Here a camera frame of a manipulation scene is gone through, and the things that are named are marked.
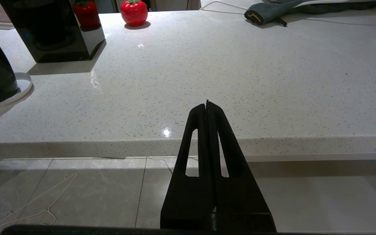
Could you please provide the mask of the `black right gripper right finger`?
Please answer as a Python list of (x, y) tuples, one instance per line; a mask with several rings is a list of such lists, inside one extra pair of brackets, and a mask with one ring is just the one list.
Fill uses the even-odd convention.
[(224, 111), (207, 101), (209, 156), (218, 232), (276, 232), (273, 216)]

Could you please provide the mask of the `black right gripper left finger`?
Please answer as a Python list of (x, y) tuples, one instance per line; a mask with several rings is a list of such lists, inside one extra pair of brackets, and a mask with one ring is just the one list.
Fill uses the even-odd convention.
[[(186, 175), (191, 138), (197, 130), (198, 176)], [(215, 207), (206, 132), (206, 106), (188, 115), (173, 174), (161, 209), (161, 229), (209, 229)]]

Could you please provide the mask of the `grey oven mitt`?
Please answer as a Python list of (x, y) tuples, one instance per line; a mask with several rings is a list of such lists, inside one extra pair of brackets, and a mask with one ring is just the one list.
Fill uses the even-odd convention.
[(271, 0), (250, 6), (244, 16), (257, 25), (276, 22), (284, 27), (287, 23), (281, 18), (288, 14), (321, 15), (347, 10), (376, 8), (376, 0)]

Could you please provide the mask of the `red tomato-shaped timer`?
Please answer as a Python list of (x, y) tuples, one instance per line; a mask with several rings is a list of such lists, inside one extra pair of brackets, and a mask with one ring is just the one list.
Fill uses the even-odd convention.
[(120, 11), (124, 22), (131, 27), (143, 25), (148, 17), (148, 6), (142, 0), (124, 0)]

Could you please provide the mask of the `white round coaster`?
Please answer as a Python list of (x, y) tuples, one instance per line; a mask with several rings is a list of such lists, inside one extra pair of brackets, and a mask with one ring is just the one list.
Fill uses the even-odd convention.
[(12, 97), (4, 101), (1, 101), (0, 107), (11, 105), (15, 103), (16, 101), (24, 98), (33, 87), (33, 82), (29, 74), (22, 73), (22, 72), (15, 72), (14, 74), (15, 74), (15, 79), (17, 81), (18, 91)]

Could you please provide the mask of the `black tissue box white lid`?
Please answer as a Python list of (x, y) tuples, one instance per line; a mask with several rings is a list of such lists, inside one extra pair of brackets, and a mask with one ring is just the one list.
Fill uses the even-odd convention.
[(91, 60), (105, 39), (94, 0), (0, 0), (37, 63)]

